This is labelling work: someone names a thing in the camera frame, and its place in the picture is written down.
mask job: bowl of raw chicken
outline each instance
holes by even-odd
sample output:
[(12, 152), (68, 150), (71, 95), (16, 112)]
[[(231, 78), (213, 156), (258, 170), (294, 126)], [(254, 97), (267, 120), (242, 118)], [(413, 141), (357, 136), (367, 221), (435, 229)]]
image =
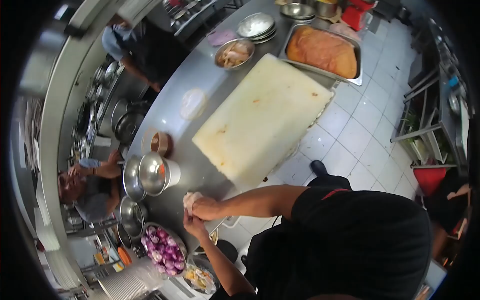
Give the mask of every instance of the bowl of raw chicken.
[(238, 70), (252, 59), (255, 44), (247, 39), (234, 39), (222, 45), (215, 55), (215, 65), (226, 70)]
[(160, 273), (171, 277), (183, 276), (187, 248), (180, 237), (157, 223), (149, 222), (145, 224), (141, 242)]

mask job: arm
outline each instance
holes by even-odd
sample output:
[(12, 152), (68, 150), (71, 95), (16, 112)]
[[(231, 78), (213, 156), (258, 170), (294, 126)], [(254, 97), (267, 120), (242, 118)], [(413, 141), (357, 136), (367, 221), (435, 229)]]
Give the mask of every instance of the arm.
[(108, 161), (98, 161), (92, 158), (80, 159), (78, 164), (69, 170), (70, 175), (82, 175), (113, 179), (121, 175), (121, 168), (117, 164), (121, 160), (120, 152), (113, 151), (108, 157)]
[(108, 214), (111, 214), (120, 202), (120, 193), (119, 193), (119, 187), (118, 187), (117, 180), (112, 179), (111, 181), (112, 181), (111, 196), (107, 201)]
[(451, 200), (452, 198), (465, 195), (468, 192), (470, 192), (470, 186), (468, 184), (464, 184), (456, 193), (451, 192), (448, 194), (447, 199)]
[(144, 73), (140, 71), (137, 68), (137, 66), (135, 66), (131, 57), (124, 56), (120, 61), (123, 63), (123, 65), (125, 66), (125, 69), (127, 69), (128, 72), (135, 75), (136, 77), (141, 79), (143, 82), (151, 86), (157, 93), (160, 92), (160, 85), (158, 83), (153, 83), (150, 80), (148, 80), (148, 78), (145, 77)]
[(255, 290), (248, 280), (210, 240), (208, 232), (205, 229), (205, 225), (199, 218), (192, 217), (190, 219), (187, 211), (185, 210), (185, 214), (183, 216), (183, 225), (190, 234), (195, 236), (200, 241), (200, 245), (205, 250), (208, 260), (211, 262), (218, 280), (229, 296), (233, 296), (238, 293), (255, 294)]
[(221, 202), (201, 198), (193, 204), (192, 212), (203, 220), (227, 216), (284, 216), (290, 220), (295, 201), (308, 188), (275, 185), (251, 190)]

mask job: hand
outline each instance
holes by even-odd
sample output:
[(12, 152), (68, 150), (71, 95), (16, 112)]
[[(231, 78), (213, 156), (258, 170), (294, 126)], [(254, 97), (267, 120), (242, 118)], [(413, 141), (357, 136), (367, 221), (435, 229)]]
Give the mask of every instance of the hand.
[(202, 197), (193, 203), (192, 215), (205, 221), (211, 221), (217, 219), (219, 209), (220, 205), (215, 199)]
[(202, 241), (205, 238), (209, 239), (208, 231), (205, 228), (203, 221), (195, 216), (188, 216), (186, 209), (183, 214), (183, 227), (199, 241)]
[(69, 176), (83, 176), (83, 177), (86, 177), (86, 176), (89, 176), (89, 175), (92, 175), (92, 174), (93, 174), (92, 169), (84, 168), (84, 167), (80, 166), (80, 164), (75, 164), (70, 168), (70, 170), (68, 170), (68, 175)]
[(121, 160), (122, 158), (118, 150), (114, 150), (112, 153), (110, 153), (110, 156), (108, 157), (108, 163), (112, 165), (116, 165)]
[(151, 83), (150, 86), (153, 88), (154, 91), (156, 91), (157, 93), (160, 93), (160, 90), (162, 89), (162, 87), (160, 86), (159, 83)]

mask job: black shoe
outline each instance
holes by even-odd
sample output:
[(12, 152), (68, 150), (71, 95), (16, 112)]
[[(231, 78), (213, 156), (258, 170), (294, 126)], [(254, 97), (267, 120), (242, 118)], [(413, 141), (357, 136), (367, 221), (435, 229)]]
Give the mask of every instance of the black shoe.
[(246, 255), (242, 255), (240, 257), (240, 260), (241, 260), (241, 262), (244, 266), (247, 266), (247, 256)]
[(327, 168), (320, 160), (314, 160), (310, 163), (310, 168), (317, 175), (317, 177), (328, 175)]

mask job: bowl of red onions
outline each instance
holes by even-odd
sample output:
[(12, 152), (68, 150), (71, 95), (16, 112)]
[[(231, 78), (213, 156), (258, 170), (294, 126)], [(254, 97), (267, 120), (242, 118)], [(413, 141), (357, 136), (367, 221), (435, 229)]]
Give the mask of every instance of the bowl of red onions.
[(147, 256), (160, 273), (181, 277), (186, 269), (187, 248), (175, 233), (148, 222), (140, 239)]

